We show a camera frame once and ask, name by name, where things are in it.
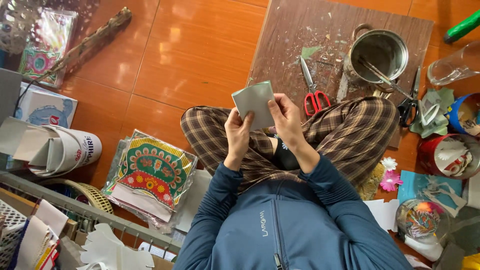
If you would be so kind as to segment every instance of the wooden stick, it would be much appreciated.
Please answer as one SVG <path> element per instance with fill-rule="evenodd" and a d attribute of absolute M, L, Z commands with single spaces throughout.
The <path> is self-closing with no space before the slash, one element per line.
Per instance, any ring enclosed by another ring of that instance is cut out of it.
<path fill-rule="evenodd" d="M 362 64 L 364 67 L 368 68 L 373 74 L 375 74 L 380 80 L 382 80 L 384 83 L 388 84 L 393 88 L 394 90 L 400 92 L 402 95 L 405 97 L 409 98 L 410 100 L 413 100 L 414 98 L 405 93 L 396 83 L 391 81 L 385 74 L 383 74 L 381 71 L 379 71 L 374 65 L 366 61 L 362 56 L 359 58 L 359 63 Z"/>
<path fill-rule="evenodd" d="M 40 77 L 35 80 L 40 82 L 48 76 L 54 74 L 55 72 L 63 69 L 70 61 L 72 61 L 72 59 L 79 57 L 87 49 L 92 48 L 97 41 L 111 33 L 114 28 L 122 25 L 124 22 L 130 19 L 131 16 L 132 12 L 127 7 L 124 7 L 105 25 L 85 37 L 82 42 L 80 42 L 80 44 L 68 51 L 63 58 L 58 60 L 49 70 L 45 71 Z"/>

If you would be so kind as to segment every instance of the scissors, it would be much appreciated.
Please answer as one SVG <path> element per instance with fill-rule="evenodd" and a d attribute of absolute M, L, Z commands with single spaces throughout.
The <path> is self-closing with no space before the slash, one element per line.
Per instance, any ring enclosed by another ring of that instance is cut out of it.
<path fill-rule="evenodd" d="M 322 94 L 324 96 L 328 106 L 331 106 L 330 100 L 328 100 L 328 97 L 324 92 L 317 91 L 317 89 L 315 89 L 315 85 L 313 84 L 312 77 L 310 76 L 310 71 L 308 70 L 307 63 L 305 63 L 305 60 L 302 57 L 300 57 L 300 61 L 301 61 L 301 68 L 303 70 L 303 76 L 307 81 L 308 92 L 309 92 L 305 97 L 305 101 L 303 105 L 305 106 L 305 112 L 307 113 L 307 115 L 313 116 L 314 114 L 322 110 L 322 104 L 320 103 L 320 98 L 318 97 L 319 94 Z M 314 113 L 308 112 L 307 103 L 311 103 L 313 105 L 313 108 L 315 109 Z"/>
<path fill-rule="evenodd" d="M 413 97 L 413 100 L 406 98 L 404 101 L 402 101 L 402 103 L 400 103 L 400 105 L 397 106 L 398 112 L 400 113 L 400 125 L 402 127 L 411 126 L 419 114 L 418 95 L 420 87 L 420 70 L 421 67 L 419 66 L 413 81 L 412 92 L 410 93 L 410 95 Z M 410 115 L 412 114 L 412 108 L 415 108 L 415 115 L 413 116 L 412 121 L 408 123 Z"/>

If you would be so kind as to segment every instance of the plaid pants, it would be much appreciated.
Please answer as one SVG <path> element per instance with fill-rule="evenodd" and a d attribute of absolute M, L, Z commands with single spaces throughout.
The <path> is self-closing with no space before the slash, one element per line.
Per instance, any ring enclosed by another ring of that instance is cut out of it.
<path fill-rule="evenodd" d="M 224 124 L 231 109 L 199 106 L 184 113 L 181 127 L 200 161 L 213 175 L 228 153 Z M 303 136 L 317 143 L 317 152 L 328 157 L 356 187 L 367 181 L 380 161 L 397 125 L 396 106 L 380 97 L 347 100 L 312 116 L 303 124 Z M 265 180 L 301 181 L 296 171 L 282 171 L 273 165 L 273 148 L 262 131 L 250 132 L 249 149 L 241 169 L 239 192 Z"/>

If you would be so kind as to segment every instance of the man's right hand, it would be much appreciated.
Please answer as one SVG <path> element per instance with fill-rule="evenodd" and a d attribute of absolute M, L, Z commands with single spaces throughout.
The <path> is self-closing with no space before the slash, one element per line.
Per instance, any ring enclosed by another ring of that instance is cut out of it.
<path fill-rule="evenodd" d="M 320 160 L 320 155 L 305 140 L 301 130 L 300 109 L 285 94 L 275 94 L 268 102 L 278 136 L 297 158 L 304 173 L 310 173 Z"/>
<path fill-rule="evenodd" d="M 278 136 L 293 151 L 305 141 L 301 131 L 300 109 L 285 94 L 274 94 L 275 101 L 268 102 L 268 108 L 275 121 Z"/>

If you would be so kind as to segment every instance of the black-handled scissors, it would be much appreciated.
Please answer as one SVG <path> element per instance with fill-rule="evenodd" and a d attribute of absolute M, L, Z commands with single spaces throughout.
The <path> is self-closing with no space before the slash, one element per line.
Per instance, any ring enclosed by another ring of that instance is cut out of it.
<path fill-rule="evenodd" d="M 420 87 L 420 70 L 421 67 L 419 66 L 413 81 L 412 92 L 410 93 L 410 95 L 413 97 L 413 100 L 406 98 L 404 101 L 402 101 L 402 103 L 400 103 L 400 105 L 397 106 L 398 112 L 400 113 L 400 125 L 402 127 L 411 126 L 419 114 L 418 95 Z M 415 115 L 410 123 L 408 123 L 413 108 L 415 108 Z"/>

